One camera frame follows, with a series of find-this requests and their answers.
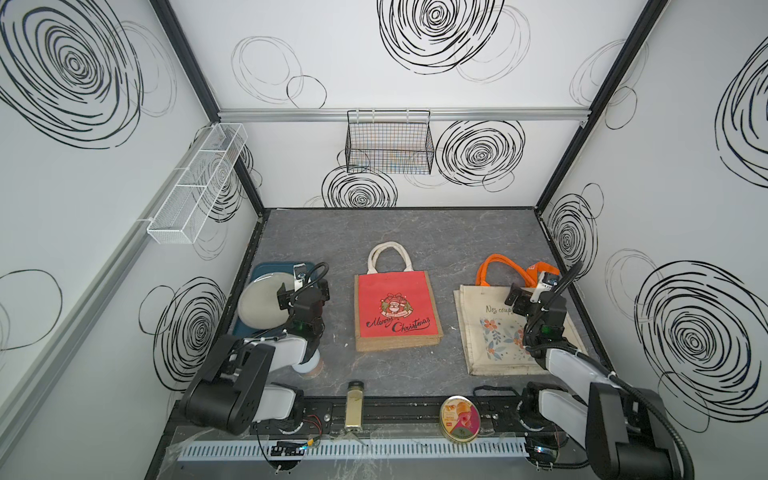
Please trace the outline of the beige floral canvas tote bag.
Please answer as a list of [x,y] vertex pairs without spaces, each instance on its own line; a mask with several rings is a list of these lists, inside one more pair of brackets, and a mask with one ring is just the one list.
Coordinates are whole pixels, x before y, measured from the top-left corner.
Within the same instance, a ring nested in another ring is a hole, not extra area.
[[[539,273],[560,271],[545,262],[522,268],[508,257],[492,254],[480,265],[472,285],[462,285],[454,291],[459,331],[467,371],[473,376],[541,375],[545,352],[532,352],[535,346],[548,343],[566,343],[577,348],[584,346],[568,312],[562,327],[549,327],[538,322],[529,323],[514,314],[505,304],[511,286],[493,286],[487,280],[489,267],[500,263],[516,271],[523,281],[517,285],[533,291]],[[556,288],[561,293],[560,283]]]

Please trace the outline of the red jute Christmas bag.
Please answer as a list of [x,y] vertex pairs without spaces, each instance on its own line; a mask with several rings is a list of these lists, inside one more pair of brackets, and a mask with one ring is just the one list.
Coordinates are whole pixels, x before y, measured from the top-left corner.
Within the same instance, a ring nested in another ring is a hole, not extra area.
[[[403,270],[377,270],[380,255],[389,249],[400,255]],[[354,317],[358,352],[434,346],[443,338],[428,273],[415,270],[406,249],[394,241],[376,245],[366,273],[355,277]]]

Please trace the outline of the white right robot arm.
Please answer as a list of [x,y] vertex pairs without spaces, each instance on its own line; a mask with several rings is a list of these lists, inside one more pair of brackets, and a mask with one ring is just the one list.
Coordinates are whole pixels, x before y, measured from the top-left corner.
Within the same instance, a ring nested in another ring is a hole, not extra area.
[[505,300],[525,320],[525,350],[563,383],[529,383],[518,405],[521,423],[567,434],[600,479],[694,478],[690,450],[660,396],[628,384],[566,338],[564,287],[514,286]]

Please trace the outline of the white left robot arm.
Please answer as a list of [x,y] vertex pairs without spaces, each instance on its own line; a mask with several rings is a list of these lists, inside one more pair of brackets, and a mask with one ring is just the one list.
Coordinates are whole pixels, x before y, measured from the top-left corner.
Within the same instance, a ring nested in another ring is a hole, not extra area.
[[264,420],[299,421],[295,405],[301,391],[269,383],[268,377],[285,367],[305,374],[319,365],[328,282],[311,281],[296,291],[281,287],[276,298],[289,313],[285,325],[255,338],[223,335],[216,340],[180,401],[187,420],[233,435]]

